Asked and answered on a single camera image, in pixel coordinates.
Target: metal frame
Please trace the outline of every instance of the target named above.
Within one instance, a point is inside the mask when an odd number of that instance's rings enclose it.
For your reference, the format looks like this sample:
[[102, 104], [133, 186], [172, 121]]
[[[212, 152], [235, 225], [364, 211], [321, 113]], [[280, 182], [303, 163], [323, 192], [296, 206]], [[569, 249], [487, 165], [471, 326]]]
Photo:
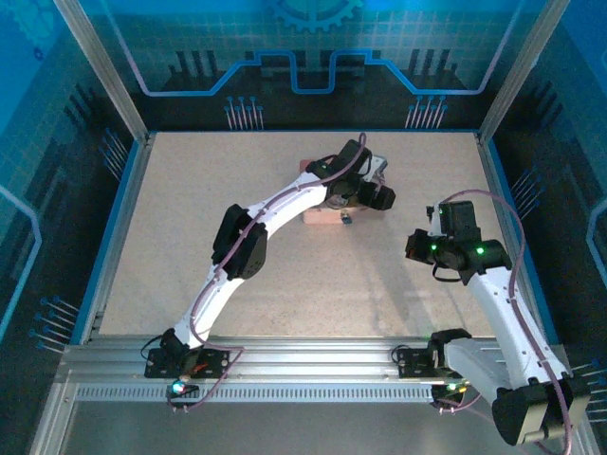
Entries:
[[482, 144], [487, 144], [497, 131], [510, 105], [518, 95], [524, 81], [538, 61], [543, 48], [552, 36], [552, 32], [559, 24], [570, 1], [546, 0], [542, 12], [540, 12], [533, 28], [524, 40], [519, 55], [512, 64], [504, 84], [500, 87], [500, 91], [483, 120], [479, 130]]
[[131, 135], [137, 142], [145, 142], [148, 136], [145, 123], [82, 5], [78, 0], [54, 2]]
[[128, 228], [131, 224], [131, 218], [135, 211], [135, 204], [137, 203], [139, 190], [143, 183], [143, 176], [145, 175], [150, 153], [154, 146], [154, 139], [154, 135], [148, 136], [144, 142], [138, 144], [135, 152], [129, 157], [129, 162], [127, 162], [124, 173], [126, 181], [122, 182], [125, 185], [124, 195], [120, 203], [116, 224], [114, 224], [111, 231], [107, 252], [102, 257], [99, 279], [94, 283], [93, 289], [86, 290], [87, 295], [84, 296], [83, 307], [76, 321], [76, 328], [71, 344], [84, 344], [88, 341], [93, 332], [95, 320], [105, 309], [118, 269], [122, 248], [126, 241]]

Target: enclosure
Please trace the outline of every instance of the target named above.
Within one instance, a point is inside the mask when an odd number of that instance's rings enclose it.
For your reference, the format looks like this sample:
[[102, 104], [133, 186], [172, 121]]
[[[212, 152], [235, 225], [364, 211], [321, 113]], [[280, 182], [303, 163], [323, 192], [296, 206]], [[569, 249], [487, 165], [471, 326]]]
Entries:
[[[3, 453], [517, 452], [487, 404], [439, 415], [391, 359], [461, 327], [503, 361], [468, 289], [405, 258], [426, 207], [465, 189], [522, 218], [525, 301], [597, 377], [573, 453], [605, 450], [598, 2], [0, 3]], [[394, 207], [272, 236], [211, 331], [245, 352], [204, 409], [173, 415], [139, 350], [192, 303], [224, 212], [361, 131]], [[468, 199], [514, 257], [515, 219]]]

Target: work surface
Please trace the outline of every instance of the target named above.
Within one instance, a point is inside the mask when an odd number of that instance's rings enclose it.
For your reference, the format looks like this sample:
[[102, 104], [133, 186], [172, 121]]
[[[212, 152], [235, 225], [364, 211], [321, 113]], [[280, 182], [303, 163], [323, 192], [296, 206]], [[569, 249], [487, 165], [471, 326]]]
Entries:
[[[225, 210], [246, 207], [298, 176], [301, 159], [336, 154], [358, 133], [161, 133], [141, 185], [101, 325], [103, 335], [172, 327], [203, 285]], [[388, 159], [396, 193], [383, 217], [310, 226], [297, 217], [269, 241], [267, 261], [241, 285], [215, 336], [427, 337], [463, 327], [492, 336], [461, 283], [432, 278], [405, 258], [407, 237], [428, 228], [426, 206], [487, 189], [472, 133], [369, 133]], [[484, 239], [502, 240], [492, 201], [474, 203]]]

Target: wire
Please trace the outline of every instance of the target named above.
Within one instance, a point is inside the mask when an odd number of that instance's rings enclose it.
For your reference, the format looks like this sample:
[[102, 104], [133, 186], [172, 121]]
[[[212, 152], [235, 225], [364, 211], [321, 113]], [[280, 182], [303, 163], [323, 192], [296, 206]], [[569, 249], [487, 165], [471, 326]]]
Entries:
[[[219, 376], [219, 378], [215, 381], [215, 383], [213, 384], [213, 386], [211, 387], [211, 389], [205, 394], [205, 396], [203, 396], [200, 400], [196, 401], [194, 404], [189, 405], [189, 406], [184, 406], [183, 410], [185, 412], [187, 412], [188, 410], [195, 410], [196, 408], [201, 407], [202, 405], [204, 405], [206, 402], [209, 401], [209, 399], [212, 398], [213, 394], [215, 393], [215, 391], [217, 390], [217, 388], [219, 387], [219, 385], [224, 381], [224, 379], [226, 379], [226, 377], [228, 377], [228, 374], [230, 373], [231, 368], [233, 367], [233, 365], [238, 361], [238, 359], [240, 358], [240, 356], [243, 354], [243, 352], [245, 351], [245, 348], [225, 348], [223, 346], [216, 346], [210, 343], [206, 343], [206, 347], [209, 347], [211, 349], [216, 349], [218, 351], [227, 351], [227, 350], [238, 350], [238, 354], [236, 355], [236, 357], [232, 360], [232, 362], [230, 362], [228, 364], [228, 367], [226, 368], [226, 370], [224, 370], [224, 372], [221, 374], [221, 376]], [[167, 396], [167, 404], [173, 408], [173, 410], [176, 410], [177, 407], [175, 406], [175, 404], [173, 403], [173, 401], [171, 400], [170, 396]]]
[[149, 345], [151, 345], [153, 342], [158, 341], [158, 340], [159, 340], [159, 339], [161, 339], [161, 338], [162, 338], [162, 335], [158, 335], [157, 337], [153, 337], [153, 338], [152, 338], [152, 339], [150, 339], [150, 340], [149, 340], [147, 343], [145, 343], [145, 344], [144, 344], [144, 345], [141, 347], [141, 349], [139, 350], [139, 355], [141, 355], [141, 357], [143, 357], [143, 359], [144, 359], [146, 362], [149, 362], [149, 361], [150, 361], [150, 358], [149, 358], [149, 357], [146, 357], [145, 355], [143, 355], [143, 350], [144, 350], [145, 348], [147, 348]]
[[539, 362], [540, 365], [545, 368], [546, 373], [547, 373], [548, 377], [550, 378], [552, 385], [554, 386], [555, 392], [557, 394], [557, 398], [559, 400], [559, 406], [561, 408], [561, 415], [562, 415], [562, 422], [563, 422], [564, 430], [565, 430], [565, 449], [564, 449], [563, 455], [570, 455], [571, 448], [573, 445], [571, 418], [569, 417], [569, 409], [567, 408], [567, 402], [566, 402], [564, 394], [562, 392], [561, 384], [559, 383], [559, 379], [557, 379], [557, 376], [555, 375], [554, 371], [552, 370], [552, 366], [550, 365], [550, 363], [548, 363], [548, 360], [547, 360], [546, 356], [544, 355], [543, 350], [540, 347], [538, 341], [535, 339], [535, 337], [531, 333], [531, 329], [529, 328], [526, 321], [524, 320], [523, 314], [521, 313], [521, 309], [519, 307], [519, 303], [517, 302], [515, 293], [514, 293], [515, 292], [514, 289], [515, 289], [515, 285], [516, 285], [516, 276], [518, 275], [519, 271], [521, 270], [521, 267], [523, 265], [523, 257], [524, 257], [525, 237], [524, 237], [524, 228], [523, 228], [523, 223], [521, 221], [521, 218], [519, 217], [516, 210], [514, 208], [512, 208], [512, 206], [510, 206], [510, 204], [508, 204], [507, 201], [502, 196], [498, 196], [497, 194], [493, 194], [492, 192], [485, 191], [485, 190], [460, 191], [455, 194], [452, 194], [447, 199], [442, 201], [442, 204], [445, 204], [445, 203], [449, 202], [450, 200], [455, 199], [456, 197], [463, 196], [464, 194], [483, 194], [485, 196], [489, 196], [492, 199], [498, 201], [510, 213], [512, 213], [512, 216], [514, 216], [514, 219], [517, 223], [519, 231], [521, 232], [521, 248], [517, 255], [516, 262], [514, 263], [514, 266], [512, 267], [512, 271], [510, 272], [510, 280], [508, 282], [508, 297], [510, 299], [510, 305], [512, 306], [512, 310], [514, 311], [514, 315], [516, 316], [516, 319], [519, 321], [519, 324], [521, 325], [521, 328], [523, 329], [525, 336], [527, 337], [529, 343], [531, 344], [531, 347], [533, 348], [535, 355], [540, 360], [540, 362]]
[[[214, 345], [210, 344], [209, 342], [207, 342], [206, 340], [202, 339], [202, 337], [196, 331], [195, 321], [196, 321], [196, 317], [198, 316], [197, 315], [198, 308], [200, 307], [200, 304], [202, 303], [202, 301], [207, 297], [207, 294], [209, 294], [209, 292], [211, 291], [213, 285], [219, 281], [219, 274], [220, 274], [221, 270], [223, 270], [224, 266], [228, 263], [228, 261], [236, 253], [236, 251], [238, 250], [240, 245], [243, 243], [243, 241], [247, 238], [248, 233], [250, 232], [251, 229], [253, 229], [253, 226], [255, 226], [255, 224], [257, 224], [259, 219], [267, 212], [267, 210], [269, 208], [271, 208], [274, 204], [278, 203], [283, 198], [285, 198], [286, 196], [289, 196], [293, 192], [300, 192], [300, 191], [306, 190], [308, 188], [318, 187], [319, 185], [323, 185], [325, 183], [328, 183], [328, 182], [331, 182], [333, 180], [337, 180], [338, 178], [340, 178], [342, 175], [347, 173], [352, 168], [352, 166], [354, 166], [354, 164], [357, 162], [357, 160], [360, 158], [360, 155], [362, 155], [362, 151], [364, 150], [364, 146], [365, 146], [366, 142], [367, 142], [367, 135], [365, 135], [364, 133], [360, 133], [358, 151], [356, 152], [356, 154], [354, 155], [352, 160], [340, 171], [337, 171], [333, 175], [330, 175], [321, 180], [317, 180], [315, 182], [304, 183], [303, 185], [300, 185], [299, 187], [297, 187], [297, 186], [291, 187], [288, 190], [285, 190], [285, 191], [277, 194], [276, 196], [272, 197], [259, 210], [259, 212], [251, 219], [250, 223], [248, 223], [247, 227], [245, 227], [243, 229], [242, 233], [240, 234], [240, 236], [238, 237], [238, 239], [236, 240], [236, 242], [234, 243], [234, 245], [232, 246], [232, 248], [230, 249], [228, 254], [226, 254], [224, 259], [214, 269], [212, 278], [207, 282], [207, 284], [205, 284], [205, 286], [202, 288], [202, 290], [200, 291], [200, 293], [196, 297], [196, 300], [193, 303], [192, 311], [190, 312], [190, 332], [192, 332], [192, 335], [194, 336], [194, 338], [196, 338], [196, 340], [198, 340], [201, 345], [205, 345], [207, 347], [210, 347], [211, 349], [217, 349], [217, 350], [221, 350], [221, 351], [238, 351], [238, 354], [232, 360], [232, 362], [229, 364], [229, 366], [224, 371], [224, 373], [215, 382], [215, 384], [213, 385], [213, 387], [211, 388], [209, 393], [207, 393], [201, 400], [199, 400], [196, 403], [194, 403], [193, 405], [191, 405], [189, 407], [189, 409], [195, 409], [195, 408], [201, 406], [211, 397], [212, 393], [216, 390], [217, 387], [219, 387], [219, 384], [221, 384], [223, 382], [223, 380], [228, 376], [228, 373], [230, 372], [231, 367], [234, 365], [234, 363], [236, 363], [236, 361], [240, 358], [242, 353], [245, 351], [244, 347], [214, 346]], [[172, 406], [173, 409], [175, 409], [175, 406], [173, 406], [173, 404], [171, 403], [171, 399], [168, 398], [167, 401], [168, 401], [168, 404], [170, 406]]]
[[[480, 398], [480, 396], [481, 396], [481, 395], [479, 394], [479, 395], [478, 395], [478, 396], [475, 398], [475, 400], [478, 400], [478, 399]], [[443, 401], [443, 402], [447, 402], [447, 404], [457, 405], [457, 403], [455, 403], [454, 401], [451, 401], [451, 400], [444, 400], [444, 399], [441, 399], [441, 401]], [[492, 425], [493, 425], [493, 420], [491, 420], [491, 418], [490, 418], [490, 417], [488, 417], [488, 416], [484, 415], [484, 414], [483, 414], [481, 411], [479, 411], [479, 410], [476, 410], [476, 409], [472, 408], [472, 407], [471, 407], [471, 402], [469, 403], [469, 407], [467, 407], [467, 408], [466, 408], [466, 411], [471, 412], [472, 414], [474, 414], [474, 415], [477, 415], [477, 416], [481, 417], [483, 420], [485, 420], [485, 421], [487, 421], [487, 422], [489, 422], [490, 424], [492, 424]], [[522, 451], [522, 453], [529, 454], [529, 452], [527, 452], [527, 451], [526, 451], [524, 448], [522, 448], [521, 446], [517, 446], [516, 448], [518, 448], [520, 451]]]
[[462, 405], [462, 403], [464, 402], [464, 396], [462, 396], [461, 403], [457, 403], [453, 400], [448, 400], [447, 398], [439, 398], [438, 401], [441, 401], [447, 405], [451, 405], [451, 412], [459, 412], [460, 410], [467, 410], [468, 408], [474, 406], [478, 402], [478, 400], [481, 399], [481, 396], [482, 395], [479, 393], [474, 398], [472, 398], [466, 405]]
[[[448, 400], [445, 398], [439, 398], [438, 401], [441, 401], [445, 404], [451, 405], [454, 408], [451, 408], [451, 412], [452, 413], [456, 413], [460, 410], [467, 410], [468, 412], [471, 412], [475, 415], [478, 415], [479, 417], [483, 418], [484, 420], [486, 420], [487, 422], [490, 422], [493, 425], [493, 420], [491, 420], [490, 417], [484, 415], [481, 411], [473, 409], [472, 405], [474, 405], [479, 399], [481, 398], [480, 393], [476, 396], [476, 398], [474, 398], [472, 401], [470, 401], [467, 405], [465, 406], [461, 406], [461, 403], [456, 403], [452, 400]], [[549, 448], [547, 448], [546, 446], [544, 446], [542, 443], [536, 442], [533, 443], [534, 446], [536, 446], [539, 450], [541, 450], [543, 453], [547, 453], [548, 455], [556, 455], [552, 450], [550, 450]], [[527, 452], [524, 448], [518, 446], [517, 447], [519, 450], [522, 451], [522, 453], [529, 453]]]
[[441, 277], [437, 277], [436, 276], [436, 270], [438, 270], [438, 268], [446, 268], [443, 267], [441, 265], [439, 265], [439, 263], [434, 264], [434, 267], [432, 268], [432, 277], [437, 280], [438, 282], [460, 282], [462, 281], [461, 278], [441, 278]]

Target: robotic arm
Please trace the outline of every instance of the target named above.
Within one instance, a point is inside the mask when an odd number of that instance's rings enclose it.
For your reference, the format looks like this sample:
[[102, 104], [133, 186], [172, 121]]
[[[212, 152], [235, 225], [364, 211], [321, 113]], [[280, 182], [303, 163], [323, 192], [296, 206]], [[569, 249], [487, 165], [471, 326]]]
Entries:
[[[348, 141], [330, 161], [311, 162], [293, 183], [267, 200], [246, 209], [233, 205], [226, 211], [201, 292], [161, 337], [160, 351], [176, 366], [179, 377], [189, 376], [197, 366], [200, 348], [224, 305], [238, 286], [259, 272], [266, 261], [268, 239], [289, 220], [330, 199], [343, 203], [354, 198], [359, 205], [378, 210], [392, 207], [395, 193], [383, 185], [387, 162], [373, 156], [364, 139], [361, 135], [359, 142]], [[504, 247], [496, 240], [482, 240], [471, 202], [436, 204], [427, 208], [427, 214], [430, 231], [417, 229], [409, 237], [407, 258], [432, 265], [433, 275], [438, 268], [458, 273], [458, 281], [470, 289], [487, 315], [506, 364], [494, 362], [463, 329], [432, 334], [425, 357], [436, 371], [466, 378], [487, 399], [507, 443], [515, 446], [562, 436], [565, 420], [573, 427], [579, 424], [590, 392], [583, 378], [571, 377], [554, 355], [516, 285], [508, 289], [514, 282]], [[568, 413], [561, 414], [558, 391]]]
[[191, 353], [204, 344], [234, 291], [266, 261], [268, 239], [288, 221], [330, 198], [356, 198], [359, 205], [386, 210], [395, 192], [383, 185], [387, 161], [348, 141], [330, 161], [311, 162], [289, 186], [246, 209], [231, 206], [213, 242], [212, 266], [205, 284], [177, 325], [164, 333], [161, 349], [183, 373], [193, 366]]
[[470, 201], [436, 204], [427, 214], [430, 231], [417, 229], [409, 237], [407, 258], [433, 265], [433, 274], [437, 268], [458, 273], [487, 315], [506, 361], [493, 361], [459, 329], [432, 335], [428, 357], [433, 366], [461, 374], [487, 399], [510, 445], [563, 436], [565, 423], [548, 367], [561, 386], [573, 427], [584, 416], [590, 392], [583, 377], [571, 377], [550, 349], [516, 285], [511, 301], [512, 264], [504, 247], [481, 239]]

